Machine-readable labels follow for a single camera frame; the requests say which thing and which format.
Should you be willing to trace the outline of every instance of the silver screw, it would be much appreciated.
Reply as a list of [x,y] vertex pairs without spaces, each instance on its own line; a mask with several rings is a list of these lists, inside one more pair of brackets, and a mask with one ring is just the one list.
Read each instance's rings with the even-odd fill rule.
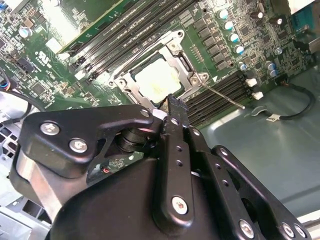
[[82,139],[73,139],[69,143],[69,147],[72,151],[82,154],[88,149],[88,145]]
[[275,55],[281,55],[284,51],[281,47],[278,47],[276,50],[274,50]]
[[220,148],[220,151],[223,155],[228,156],[228,152],[224,148]]
[[252,227],[247,221],[240,220],[239,226],[242,232],[244,233],[244,235],[246,235],[248,238],[253,239],[255,237],[254,230],[252,229]]
[[58,125],[52,122],[45,122],[40,126],[41,131],[49,136],[57,135],[60,132]]
[[291,237],[291,238],[295,237],[294,231],[292,231],[291,227],[289,227],[288,224],[282,223],[282,227],[283,227],[285,233],[288,234],[289,237]]
[[200,132],[197,129],[193,129],[193,133],[197,136],[200,136]]
[[175,119],[175,118],[171,118],[171,122],[174,124],[174,125],[179,125],[179,122],[178,122],[178,120],[177,119]]
[[303,238],[305,238],[305,239],[307,238],[306,233],[302,230],[302,228],[301,228],[299,225],[295,224],[295,225],[294,225],[294,228],[295,228],[295,230],[298,232],[298,234],[301,235],[301,237],[303,237]]
[[149,112],[148,112],[147,110],[142,109],[142,110],[140,111],[140,113],[141,113],[144,117],[146,117],[146,118],[150,117],[150,114],[149,114]]
[[185,215],[188,211],[187,203],[178,196],[172,198],[172,206],[174,210],[180,215]]

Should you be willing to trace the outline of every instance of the motherboard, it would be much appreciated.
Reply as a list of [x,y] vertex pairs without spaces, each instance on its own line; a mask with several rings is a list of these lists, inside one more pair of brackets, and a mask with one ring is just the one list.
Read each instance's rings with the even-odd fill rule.
[[174,94],[201,127],[237,108],[208,88],[245,105],[278,76],[314,63],[297,44],[317,27],[312,13],[294,18],[270,0],[7,2],[0,0],[0,65],[13,88],[48,111],[152,110]]

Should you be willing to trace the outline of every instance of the electrolytic capacitor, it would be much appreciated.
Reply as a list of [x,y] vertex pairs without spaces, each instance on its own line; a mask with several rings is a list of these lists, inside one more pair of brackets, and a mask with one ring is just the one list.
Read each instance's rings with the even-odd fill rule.
[[229,16],[228,10],[223,9],[223,10],[218,11],[217,16],[219,19],[227,19]]
[[261,12],[261,11],[255,11],[255,12],[250,14],[250,17],[252,19],[262,19],[264,17],[264,13]]
[[228,40],[233,43],[239,42],[239,35],[235,33],[230,33],[230,35],[228,36]]
[[22,27],[19,29],[19,35],[24,39],[31,37],[32,34],[33,32],[29,27]]
[[277,68],[277,66],[272,61],[266,61],[264,67],[269,71],[273,71]]
[[241,45],[237,45],[234,47],[233,51],[236,53],[236,54],[243,54],[244,51],[245,51],[245,48]]
[[274,78],[274,77],[278,76],[278,71],[277,71],[276,69],[274,69],[274,70],[269,70],[269,71],[268,71],[268,74],[269,74],[272,78]]
[[245,72],[245,71],[248,69],[248,66],[241,61],[241,62],[238,63],[238,68],[239,68],[242,72]]
[[280,26],[283,23],[283,19],[281,17],[272,17],[269,20],[269,23],[272,25]]
[[234,23],[232,21],[225,21],[222,27],[224,30],[231,30],[234,27]]

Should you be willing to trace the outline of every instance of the metal rod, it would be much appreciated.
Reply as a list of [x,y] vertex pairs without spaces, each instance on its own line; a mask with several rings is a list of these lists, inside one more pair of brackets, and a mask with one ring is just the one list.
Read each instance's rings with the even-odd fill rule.
[[233,101],[232,99],[230,99],[229,97],[227,97],[226,95],[223,95],[222,93],[218,92],[217,90],[213,89],[212,87],[209,87],[203,83],[201,83],[202,86],[204,86],[206,89],[210,90],[211,92],[219,95],[220,97],[224,98],[225,100],[227,100],[229,103],[241,108],[241,109],[246,109],[245,106],[241,105],[240,103],[237,103],[235,101]]

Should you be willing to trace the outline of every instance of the cpu socket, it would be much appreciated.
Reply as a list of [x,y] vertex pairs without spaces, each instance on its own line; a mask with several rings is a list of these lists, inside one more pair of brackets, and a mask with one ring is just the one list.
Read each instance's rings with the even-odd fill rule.
[[197,74],[187,58],[181,41],[182,30],[168,32],[144,51],[137,53],[114,71],[108,85],[119,87],[135,103],[152,110],[169,94],[185,99],[209,79]]

